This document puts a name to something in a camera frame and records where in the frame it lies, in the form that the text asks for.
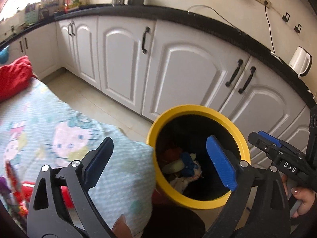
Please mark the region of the person's right hand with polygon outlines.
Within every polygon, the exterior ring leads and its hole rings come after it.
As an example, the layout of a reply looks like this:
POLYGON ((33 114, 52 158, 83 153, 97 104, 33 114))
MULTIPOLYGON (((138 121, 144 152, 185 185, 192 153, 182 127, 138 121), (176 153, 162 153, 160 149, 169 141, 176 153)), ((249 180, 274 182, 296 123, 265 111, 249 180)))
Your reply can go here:
POLYGON ((297 200, 302 201, 301 205, 292 215, 292 218, 297 218, 301 215, 306 214, 312 208, 315 202, 315 192, 304 187, 294 187, 292 188, 291 193, 297 200))

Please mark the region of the person's left hand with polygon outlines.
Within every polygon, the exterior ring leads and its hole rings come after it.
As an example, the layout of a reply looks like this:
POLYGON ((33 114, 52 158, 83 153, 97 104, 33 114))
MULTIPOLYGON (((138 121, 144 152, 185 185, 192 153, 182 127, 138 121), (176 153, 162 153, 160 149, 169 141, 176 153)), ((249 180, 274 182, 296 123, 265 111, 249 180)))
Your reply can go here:
POLYGON ((132 238, 132 233, 129 226, 126 224, 126 218, 124 214, 120 215, 120 217, 116 220, 112 231, 117 238, 132 238))

